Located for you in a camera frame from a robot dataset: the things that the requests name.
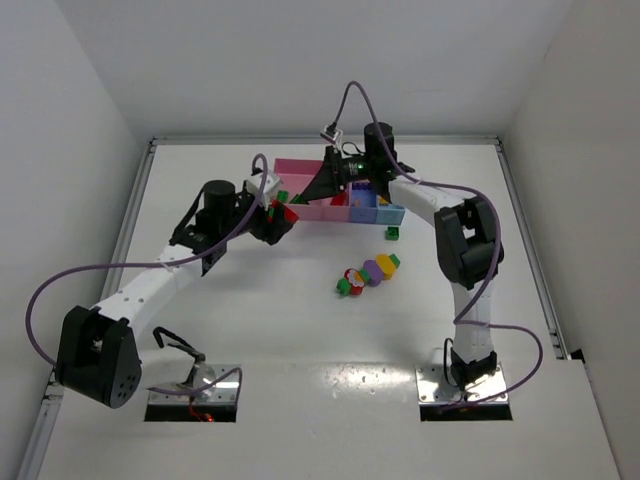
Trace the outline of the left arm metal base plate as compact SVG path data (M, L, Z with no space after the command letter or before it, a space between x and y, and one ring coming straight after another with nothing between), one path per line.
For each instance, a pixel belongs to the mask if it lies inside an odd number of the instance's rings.
M196 370L191 385L164 384L149 388L150 392L164 396L194 397L205 403L226 402L237 404L243 386L240 365L205 364Z

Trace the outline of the red green lego block cluster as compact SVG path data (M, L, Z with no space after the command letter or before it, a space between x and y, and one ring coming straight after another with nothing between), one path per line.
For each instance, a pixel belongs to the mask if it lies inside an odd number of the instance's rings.
M267 209L269 223L287 223L294 225L299 220L297 213L279 200L272 200Z

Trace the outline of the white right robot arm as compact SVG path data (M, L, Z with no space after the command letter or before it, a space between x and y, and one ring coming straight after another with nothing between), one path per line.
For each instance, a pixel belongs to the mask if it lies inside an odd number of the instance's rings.
M497 354L490 333L490 287L504 258L495 208L470 187L419 179L397 158L392 127L384 122L364 128L364 149L347 156L335 123L321 132L327 141L322 165L300 201L337 196L363 181L386 202L428 222L435 231L437 260L454 293L455 334L448 378L458 388L495 372Z

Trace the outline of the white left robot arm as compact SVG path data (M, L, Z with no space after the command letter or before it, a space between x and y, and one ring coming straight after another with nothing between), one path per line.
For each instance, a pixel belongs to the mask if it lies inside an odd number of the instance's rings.
M206 356L164 327L156 347L139 337L181 290L204 277L226 254L230 240L246 233L276 244L298 220L277 195L274 173L255 174L241 190L227 180L206 182L152 267L91 308L74 307L64 318L55 379L112 409L139 389L196 396L209 388Z

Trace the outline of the red lego brick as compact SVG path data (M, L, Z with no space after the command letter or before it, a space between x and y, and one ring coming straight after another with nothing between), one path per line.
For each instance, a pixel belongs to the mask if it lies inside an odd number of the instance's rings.
M331 199L331 206L347 206L349 204L349 197L346 192L343 192L339 195L334 196Z

